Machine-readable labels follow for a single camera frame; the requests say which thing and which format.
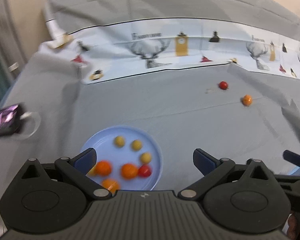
gray tablecloth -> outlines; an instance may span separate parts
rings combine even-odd
[[[39,53],[20,75],[6,105],[24,102],[42,123],[29,139],[0,138],[0,197],[26,159],[73,157],[89,137],[112,125],[141,128],[158,142],[163,173],[157,190],[179,191],[202,177],[192,162],[196,148],[237,163],[259,158],[276,173],[293,168],[282,159],[284,150],[300,154],[300,80],[235,64],[91,85],[77,76],[70,62]],[[218,88],[222,80],[227,91]],[[253,97],[249,107],[240,102],[245,94]]]

cherry tomato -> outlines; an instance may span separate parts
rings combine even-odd
[[[131,148],[132,148],[132,150],[134,150],[136,152],[139,151],[142,148],[142,141],[140,141],[140,140],[134,140],[131,143]]]
[[[112,166],[109,161],[100,161],[94,168],[96,175],[108,176],[112,172]]]
[[[114,138],[114,144],[117,147],[122,148],[126,144],[126,140],[124,139],[123,136],[119,135],[116,138]]]
[[[101,185],[109,190],[111,193],[115,193],[116,190],[120,189],[120,184],[115,179],[105,179],[102,181]]]
[[[242,98],[242,103],[245,105],[245,106],[250,106],[252,104],[252,97],[250,95],[245,95],[243,98]]]
[[[142,162],[142,164],[148,164],[149,162],[151,162],[151,160],[152,156],[150,152],[145,152],[140,155],[140,161]]]
[[[151,168],[147,164],[143,164],[138,170],[139,176],[144,178],[149,177],[151,173],[152,173]]]
[[[226,90],[228,88],[228,83],[226,81],[221,81],[219,83],[219,87],[222,89],[222,90]]]
[[[87,175],[89,175],[89,176],[95,176],[96,175],[96,172],[95,172],[95,167],[96,167],[96,165],[94,165],[93,167],[92,167],[92,169],[87,173]]]
[[[121,167],[121,176],[125,179],[134,179],[138,175],[138,167],[132,163],[126,163]]]

light blue plate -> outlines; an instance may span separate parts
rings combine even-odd
[[[114,145],[114,138],[118,135],[124,136],[125,146],[118,148]],[[135,152],[131,149],[132,141],[139,139],[143,147]],[[101,160],[110,161],[112,173],[107,177],[88,176],[101,185],[106,178],[116,179],[123,190],[152,190],[158,183],[162,173],[162,153],[156,141],[143,130],[130,126],[112,126],[93,135],[81,148],[81,152],[88,148],[94,148],[97,152],[97,162]],[[121,176],[121,166],[125,163],[133,163],[140,167],[142,163],[139,157],[144,152],[150,152],[152,161],[149,166],[152,174],[148,178],[136,177],[135,179],[125,180]]]

clock print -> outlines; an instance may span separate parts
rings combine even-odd
[[[188,56],[188,41],[189,41],[188,39],[189,37],[183,32],[180,32],[175,37],[177,57]]]
[[[185,38],[179,38],[179,39],[178,39],[178,43],[179,43],[179,44],[185,44],[185,42],[186,42],[186,39],[185,39]]]

gray sheet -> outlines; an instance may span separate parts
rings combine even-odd
[[[300,41],[300,18],[273,0],[47,0],[45,18],[67,33],[94,25],[186,17],[242,23]]]
[[[218,89],[221,80],[229,90]],[[245,94],[254,99],[250,107],[240,103]],[[70,62],[37,53],[5,105],[18,102],[38,111],[42,124],[29,139],[0,138],[0,197],[26,159],[73,157],[91,135],[118,124],[141,128],[158,142],[158,190],[179,191],[202,177],[192,163],[198,147],[238,163],[259,158],[276,173],[293,168],[282,159],[284,150],[300,154],[300,80],[235,64],[82,85]]]

